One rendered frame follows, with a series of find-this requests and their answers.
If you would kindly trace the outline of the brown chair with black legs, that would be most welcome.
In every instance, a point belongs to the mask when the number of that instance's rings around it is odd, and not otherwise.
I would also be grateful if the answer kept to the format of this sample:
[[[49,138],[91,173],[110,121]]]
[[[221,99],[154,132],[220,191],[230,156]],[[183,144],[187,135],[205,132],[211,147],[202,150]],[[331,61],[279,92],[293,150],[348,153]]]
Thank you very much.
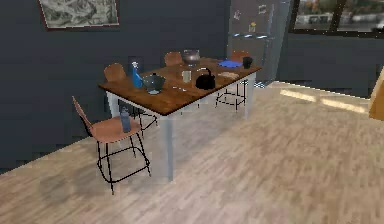
[[[183,63],[180,52],[168,52],[164,56],[166,66],[180,65]]]
[[[113,64],[108,65],[104,69],[104,76],[108,82],[117,82],[117,81],[123,80],[127,77],[127,75],[124,71],[124,68],[120,63],[113,63]],[[147,114],[145,112],[140,112],[140,110],[136,107],[134,107],[132,109],[132,112],[133,112],[134,117],[139,117],[139,123],[141,125],[141,135],[144,135],[144,131],[146,129],[148,129],[152,124],[155,124],[155,125],[158,124],[157,117],[155,115],[151,116],[150,114]],[[147,116],[147,117],[151,116],[153,118],[153,120],[150,123],[148,123],[147,125],[144,125],[142,123],[142,117],[143,116]]]
[[[130,117],[131,131],[128,133],[123,132],[120,116],[92,123],[87,118],[86,113],[75,97],[72,97],[72,102],[87,134],[96,140],[98,153],[96,165],[104,181],[109,184],[111,192],[114,192],[114,185],[116,183],[119,183],[120,181],[123,181],[143,170],[146,170],[148,175],[151,175],[150,160],[145,153],[143,142],[139,135],[139,131],[141,130],[139,123]],[[129,147],[121,148],[115,152],[109,151],[110,144],[120,143],[125,139],[130,140],[131,145]],[[112,176],[111,157],[128,150],[133,152],[134,157],[136,157],[136,152],[139,152],[144,160],[144,166],[132,173],[127,174],[126,176],[114,179]]]
[[[250,57],[250,54],[247,51],[235,51],[235,50],[233,50],[231,57],[227,60],[243,63],[244,57]],[[234,96],[235,102],[234,103],[228,102],[227,101],[228,96]],[[240,94],[239,85],[236,85],[236,92],[235,93],[229,92],[228,90],[225,90],[224,93],[218,93],[215,106],[218,106],[219,103],[222,103],[222,104],[234,106],[235,109],[238,109],[238,106],[241,103],[245,103],[245,101],[246,101],[245,94]]]

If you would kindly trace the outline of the wooden table with white legs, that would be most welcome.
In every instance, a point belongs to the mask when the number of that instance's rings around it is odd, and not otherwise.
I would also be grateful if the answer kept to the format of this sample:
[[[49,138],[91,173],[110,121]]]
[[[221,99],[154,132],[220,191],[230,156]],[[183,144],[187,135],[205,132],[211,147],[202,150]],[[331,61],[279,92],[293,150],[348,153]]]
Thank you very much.
[[[159,117],[161,133],[160,146],[162,147],[160,154],[162,159],[159,161],[160,167],[156,168],[153,171],[153,174],[167,177],[169,182],[173,180],[174,176],[172,121],[177,112],[192,103],[199,102],[207,96],[245,79],[249,81],[246,89],[245,118],[248,118],[248,115],[252,110],[254,82],[257,72],[261,70],[261,67],[252,65],[250,69],[244,69],[242,67],[231,69],[221,67],[218,63],[218,59],[201,58],[196,67],[174,65],[150,71],[150,74],[157,73],[165,78],[163,90],[156,95],[148,94],[144,89],[135,88],[129,78],[117,82],[106,82],[99,85],[99,87],[107,94],[112,117],[119,114],[119,100],[129,103],[137,108],[151,111]],[[222,72],[232,72],[238,74],[239,78],[234,80],[217,76],[214,89],[201,90],[195,86],[195,81],[200,75],[200,72],[198,71],[199,68],[208,68],[214,75]],[[192,72],[190,82],[185,83],[183,81],[183,71]],[[183,92],[173,89],[173,86],[184,88],[187,91]]]

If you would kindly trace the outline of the black kettle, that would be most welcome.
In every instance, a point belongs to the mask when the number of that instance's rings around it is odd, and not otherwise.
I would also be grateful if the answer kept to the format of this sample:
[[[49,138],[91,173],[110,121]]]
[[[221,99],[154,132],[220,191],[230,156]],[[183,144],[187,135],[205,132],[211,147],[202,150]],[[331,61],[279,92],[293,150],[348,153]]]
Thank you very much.
[[[211,70],[206,68],[207,74],[200,75],[195,82],[195,86],[198,89],[210,90],[216,86],[215,76],[211,73]]]

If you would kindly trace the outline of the dark grey bowl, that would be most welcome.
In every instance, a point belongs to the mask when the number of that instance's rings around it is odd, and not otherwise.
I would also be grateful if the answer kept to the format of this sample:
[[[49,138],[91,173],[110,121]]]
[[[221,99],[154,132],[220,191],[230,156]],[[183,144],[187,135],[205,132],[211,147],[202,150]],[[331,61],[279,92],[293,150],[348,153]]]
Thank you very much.
[[[165,78],[156,73],[142,78],[142,83],[146,91],[151,95],[159,94],[165,83]]]

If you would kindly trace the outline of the grey metal pot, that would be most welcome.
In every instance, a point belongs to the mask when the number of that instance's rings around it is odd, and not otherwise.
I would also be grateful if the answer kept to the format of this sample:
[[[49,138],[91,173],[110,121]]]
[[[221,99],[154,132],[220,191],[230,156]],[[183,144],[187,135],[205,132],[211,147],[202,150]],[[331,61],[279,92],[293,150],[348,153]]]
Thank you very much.
[[[182,60],[189,66],[196,65],[200,60],[200,51],[193,49],[185,49],[182,52]]]

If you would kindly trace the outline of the blue plate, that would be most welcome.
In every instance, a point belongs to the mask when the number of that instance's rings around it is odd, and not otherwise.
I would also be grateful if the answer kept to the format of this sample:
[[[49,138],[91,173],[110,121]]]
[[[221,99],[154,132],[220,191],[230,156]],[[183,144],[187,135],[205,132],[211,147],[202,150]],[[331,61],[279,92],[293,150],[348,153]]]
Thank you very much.
[[[237,67],[243,66],[243,63],[231,61],[231,60],[224,60],[222,62],[219,62],[218,65],[226,68],[237,68]]]

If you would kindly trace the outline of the blue spray bottle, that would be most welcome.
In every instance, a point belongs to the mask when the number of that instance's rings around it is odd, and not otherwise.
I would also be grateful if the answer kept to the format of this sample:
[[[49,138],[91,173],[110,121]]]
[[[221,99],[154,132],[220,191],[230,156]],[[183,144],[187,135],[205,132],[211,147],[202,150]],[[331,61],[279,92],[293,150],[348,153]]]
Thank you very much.
[[[132,63],[132,80],[133,80],[133,85],[136,88],[142,87],[143,83],[142,83],[141,76],[138,74],[138,63],[137,62]]]

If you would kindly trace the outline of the dark blue bottle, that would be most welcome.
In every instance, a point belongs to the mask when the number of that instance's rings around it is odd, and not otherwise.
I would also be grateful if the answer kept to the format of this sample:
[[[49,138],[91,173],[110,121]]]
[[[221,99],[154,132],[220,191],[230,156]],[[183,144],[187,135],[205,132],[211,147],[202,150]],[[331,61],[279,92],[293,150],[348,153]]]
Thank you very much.
[[[131,131],[131,125],[130,125],[130,116],[128,110],[123,107],[120,111],[120,119],[122,123],[122,128],[124,133],[128,133]]]

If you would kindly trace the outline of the grey fridge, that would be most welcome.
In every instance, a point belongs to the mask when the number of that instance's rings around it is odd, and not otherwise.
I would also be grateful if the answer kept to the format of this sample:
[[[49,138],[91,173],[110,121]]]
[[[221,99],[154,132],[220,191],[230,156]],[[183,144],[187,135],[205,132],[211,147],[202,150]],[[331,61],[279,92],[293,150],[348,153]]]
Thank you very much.
[[[261,67],[256,81],[276,78],[291,0],[231,0],[227,56],[246,51]]]

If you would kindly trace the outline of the framed grey picture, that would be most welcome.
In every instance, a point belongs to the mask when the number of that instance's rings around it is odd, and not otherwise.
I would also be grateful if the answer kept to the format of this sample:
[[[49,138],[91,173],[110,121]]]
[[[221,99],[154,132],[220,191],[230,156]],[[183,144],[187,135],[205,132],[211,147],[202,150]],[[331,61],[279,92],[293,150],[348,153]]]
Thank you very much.
[[[38,0],[50,30],[118,26],[117,0]]]

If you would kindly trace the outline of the black framed window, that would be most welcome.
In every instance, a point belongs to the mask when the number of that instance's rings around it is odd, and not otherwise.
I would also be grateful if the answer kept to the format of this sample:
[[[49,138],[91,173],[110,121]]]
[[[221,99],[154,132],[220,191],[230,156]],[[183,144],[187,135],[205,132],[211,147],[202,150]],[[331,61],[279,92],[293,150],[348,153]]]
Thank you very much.
[[[289,32],[384,39],[384,0],[292,0]]]

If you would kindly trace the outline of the tan wooden cabinet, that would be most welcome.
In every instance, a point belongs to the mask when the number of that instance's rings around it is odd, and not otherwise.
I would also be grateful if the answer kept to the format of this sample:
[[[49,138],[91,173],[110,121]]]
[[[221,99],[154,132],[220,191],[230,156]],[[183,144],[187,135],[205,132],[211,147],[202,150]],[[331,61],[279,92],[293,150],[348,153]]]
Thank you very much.
[[[369,117],[384,121],[384,65],[375,83],[369,101]]]

